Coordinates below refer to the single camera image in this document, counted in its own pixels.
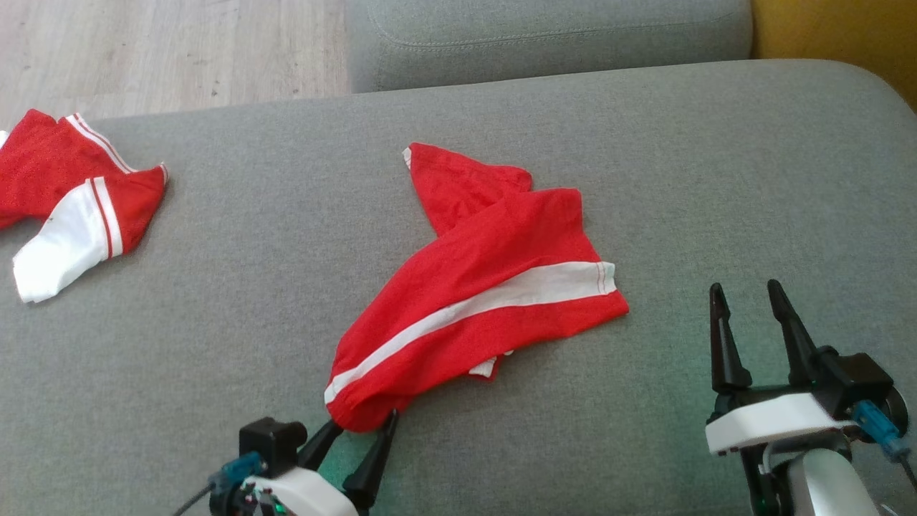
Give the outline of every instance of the yellow wall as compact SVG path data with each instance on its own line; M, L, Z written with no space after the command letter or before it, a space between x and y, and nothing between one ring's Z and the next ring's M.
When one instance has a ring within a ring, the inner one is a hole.
M917 111L917 0L752 0L758 58L849 62Z

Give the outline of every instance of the sofa cushion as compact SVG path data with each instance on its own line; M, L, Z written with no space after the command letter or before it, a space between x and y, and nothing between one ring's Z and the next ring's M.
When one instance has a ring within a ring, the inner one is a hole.
M748 0L350 0L356 93L744 59Z
M234 456L244 424L325 422L337 340L434 238L401 154L412 140L580 189L631 313L513 354L493 383L418 398L374 513L747 515L738 459L704 440L714 281L757 385L788 373L776 277L817 344L869 352L917 399L917 117L848 65L585 73L93 127L134 166L165 160L171 181L140 247L54 299L23 306L0 276L3 513L162 514ZM37 229L0 233L7 267ZM322 473L339 485L370 441L346 434ZM877 499L910 503L876 446L855 459Z

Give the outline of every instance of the white stripe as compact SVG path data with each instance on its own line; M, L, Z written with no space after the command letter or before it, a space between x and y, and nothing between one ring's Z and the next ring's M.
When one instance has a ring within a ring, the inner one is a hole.
M77 119L76 114L70 115L69 117L66 118L66 120L70 122L70 125L72 125L74 129L78 130L80 134L82 134L84 137L91 140L99 147L101 147L102 150L105 151L106 154L108 154L108 157L111 159L112 163L114 163L116 167L121 169L121 172L125 174L133 174L134 172L137 172L137 170L132 169L129 166L127 166L127 163L125 163L124 160L121 159L121 156L119 156L117 151L115 151L115 147L111 144L111 142L108 141L106 137L95 132L94 130L91 130L91 129L87 130L87 128L89 127L89 124L86 124L86 127L83 127L80 124L80 121Z
M93 182L95 183L95 191L99 194L99 204L102 205L102 211L105 213L105 221L108 222L108 232L112 238L112 258L114 258L124 253L124 241L121 240L121 225L118 224L112 198L108 195L105 178L96 177Z
M359 365L332 378L325 390L325 403L334 401L341 390L364 377L411 342L454 322L498 308L562 303L614 291L614 264L565 262L533 267L490 290L442 308L408 326Z

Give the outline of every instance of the wooden floor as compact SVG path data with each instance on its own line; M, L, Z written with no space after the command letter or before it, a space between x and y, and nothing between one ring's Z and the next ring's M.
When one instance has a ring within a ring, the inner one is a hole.
M344 0L0 2L0 129L348 90Z

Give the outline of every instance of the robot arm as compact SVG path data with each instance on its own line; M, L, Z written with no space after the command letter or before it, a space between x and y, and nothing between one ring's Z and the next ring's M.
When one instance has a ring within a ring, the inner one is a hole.
M878 514L850 465L850 440L879 441L889 460L901 462L910 475L905 459L910 450L900 440L909 423L904 401L868 354L816 349L777 280L768 281L768 294L783 329L789 381L752 387L735 347L723 289L711 286L717 398L707 420L710 451L741 455L756 516Z
M316 470L343 429L329 421L307 442L306 428L300 422L254 421L239 431L239 458L210 476L207 489L175 514L182 514L208 492L214 516L369 514L397 426L398 412L393 410L376 442L339 490Z

